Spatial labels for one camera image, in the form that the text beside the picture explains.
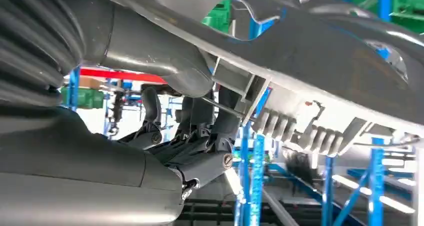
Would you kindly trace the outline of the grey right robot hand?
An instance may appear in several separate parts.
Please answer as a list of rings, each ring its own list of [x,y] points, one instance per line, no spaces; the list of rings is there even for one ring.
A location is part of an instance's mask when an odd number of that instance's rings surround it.
[[[152,226],[175,221],[185,199],[221,176],[231,150],[217,132],[211,57],[111,0],[0,0],[0,223],[3,226]],[[188,129],[154,145],[150,113],[120,140],[92,133],[62,106],[78,66],[160,76],[193,100]]]

